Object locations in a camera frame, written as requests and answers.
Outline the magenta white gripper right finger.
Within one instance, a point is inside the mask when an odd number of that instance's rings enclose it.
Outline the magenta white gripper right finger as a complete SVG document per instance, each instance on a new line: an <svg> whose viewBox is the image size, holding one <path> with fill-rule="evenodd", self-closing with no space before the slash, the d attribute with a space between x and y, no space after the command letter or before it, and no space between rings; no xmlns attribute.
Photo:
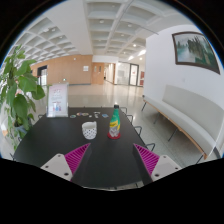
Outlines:
<svg viewBox="0 0 224 224"><path fill-rule="evenodd" d="M154 152L140 146L134 145L134 151L141 160L141 165L146 170L148 176L157 181L174 172L181 170L181 167L175 163L168 155L157 155Z"/></svg>

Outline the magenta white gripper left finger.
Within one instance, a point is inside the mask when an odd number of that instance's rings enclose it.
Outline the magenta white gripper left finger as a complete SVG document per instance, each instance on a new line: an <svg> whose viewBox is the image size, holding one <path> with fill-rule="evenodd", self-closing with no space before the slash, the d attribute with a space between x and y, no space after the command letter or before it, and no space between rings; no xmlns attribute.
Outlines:
<svg viewBox="0 0 224 224"><path fill-rule="evenodd" d="M56 154L42 166L42 169L70 181L89 147L90 143L87 143L67 154Z"/></svg>

